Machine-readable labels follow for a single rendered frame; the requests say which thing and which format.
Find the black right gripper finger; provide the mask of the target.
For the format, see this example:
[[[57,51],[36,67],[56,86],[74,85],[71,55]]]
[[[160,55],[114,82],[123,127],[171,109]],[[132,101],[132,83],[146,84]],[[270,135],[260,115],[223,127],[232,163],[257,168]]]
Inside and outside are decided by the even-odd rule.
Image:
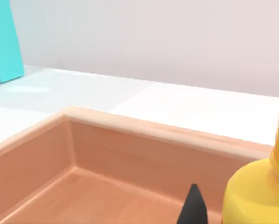
[[[190,186],[176,224],[208,224],[207,208],[197,184]]]

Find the yellow bottle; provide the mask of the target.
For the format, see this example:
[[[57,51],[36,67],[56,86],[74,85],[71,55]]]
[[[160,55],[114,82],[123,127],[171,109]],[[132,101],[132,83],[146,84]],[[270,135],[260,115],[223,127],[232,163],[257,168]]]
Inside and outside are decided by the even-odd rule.
[[[279,122],[270,157],[243,166],[229,179],[222,224],[279,224]]]

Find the shallow salmon-coloured box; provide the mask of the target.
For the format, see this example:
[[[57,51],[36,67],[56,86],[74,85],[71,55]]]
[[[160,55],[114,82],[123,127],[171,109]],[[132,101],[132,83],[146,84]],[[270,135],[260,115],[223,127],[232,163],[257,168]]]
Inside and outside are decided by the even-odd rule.
[[[229,178],[271,151],[71,107],[0,143],[0,224],[176,224],[193,183],[221,224]]]

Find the light blue rack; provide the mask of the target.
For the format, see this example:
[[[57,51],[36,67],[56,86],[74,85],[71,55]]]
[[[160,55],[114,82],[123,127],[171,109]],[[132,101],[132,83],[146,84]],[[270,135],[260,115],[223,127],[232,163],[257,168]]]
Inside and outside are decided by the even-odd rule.
[[[24,76],[10,0],[0,0],[0,83]]]

